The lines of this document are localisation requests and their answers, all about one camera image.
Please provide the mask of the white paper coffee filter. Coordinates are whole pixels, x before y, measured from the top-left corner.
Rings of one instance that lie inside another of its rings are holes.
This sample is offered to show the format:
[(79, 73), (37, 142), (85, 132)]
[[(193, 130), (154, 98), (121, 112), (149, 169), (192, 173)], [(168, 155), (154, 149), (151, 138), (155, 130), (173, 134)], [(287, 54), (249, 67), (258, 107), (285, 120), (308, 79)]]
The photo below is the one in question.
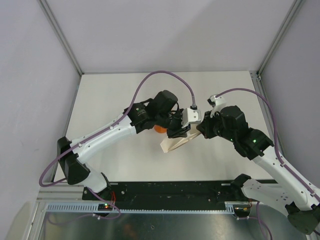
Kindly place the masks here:
[(160, 147), (164, 153), (171, 152), (182, 145), (190, 142), (201, 134), (200, 131), (197, 130), (196, 125), (191, 125), (190, 130), (187, 132), (186, 137), (178, 137), (178, 138), (168, 138), (166, 137), (160, 143)]

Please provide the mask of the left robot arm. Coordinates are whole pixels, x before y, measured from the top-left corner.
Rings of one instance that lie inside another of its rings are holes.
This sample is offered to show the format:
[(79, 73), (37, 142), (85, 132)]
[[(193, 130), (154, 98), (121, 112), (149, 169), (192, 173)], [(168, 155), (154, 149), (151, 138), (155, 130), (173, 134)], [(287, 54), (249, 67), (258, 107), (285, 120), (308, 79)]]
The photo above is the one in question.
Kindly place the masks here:
[(193, 109), (180, 108), (178, 98), (163, 90), (154, 98), (131, 104), (116, 119), (89, 136), (73, 140), (65, 136), (60, 138), (57, 150), (62, 156), (58, 162), (66, 182), (83, 185), (91, 189), (98, 199), (107, 199), (111, 193), (110, 183), (105, 174), (90, 167), (88, 161), (119, 140), (154, 126), (164, 128), (170, 139), (185, 138), (191, 128), (188, 113), (193, 113)]

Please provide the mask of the orange glass carafe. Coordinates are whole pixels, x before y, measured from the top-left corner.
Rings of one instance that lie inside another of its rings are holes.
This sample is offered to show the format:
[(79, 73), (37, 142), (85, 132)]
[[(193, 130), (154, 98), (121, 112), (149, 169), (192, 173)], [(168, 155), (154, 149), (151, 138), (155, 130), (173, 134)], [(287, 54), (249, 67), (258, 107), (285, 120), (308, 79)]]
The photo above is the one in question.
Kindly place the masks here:
[(164, 134), (164, 133), (167, 132), (167, 129), (166, 129), (166, 128), (161, 127), (161, 126), (159, 126), (159, 125), (155, 125), (155, 126), (153, 127), (153, 129), (154, 129), (157, 133), (159, 133), (159, 134)]

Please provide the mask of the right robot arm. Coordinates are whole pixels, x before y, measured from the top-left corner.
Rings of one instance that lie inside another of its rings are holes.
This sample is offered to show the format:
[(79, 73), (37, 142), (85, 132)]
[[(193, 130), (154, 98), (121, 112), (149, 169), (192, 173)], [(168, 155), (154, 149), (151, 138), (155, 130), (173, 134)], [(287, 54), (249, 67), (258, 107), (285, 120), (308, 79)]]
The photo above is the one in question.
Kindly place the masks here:
[(301, 233), (311, 235), (320, 224), (320, 189), (307, 180), (276, 150), (273, 141), (261, 130), (249, 127), (238, 106), (206, 111), (196, 127), (205, 139), (223, 138), (231, 142), (242, 157), (264, 169), (278, 184), (272, 188), (249, 175), (232, 181), (231, 196), (262, 202), (283, 214)]

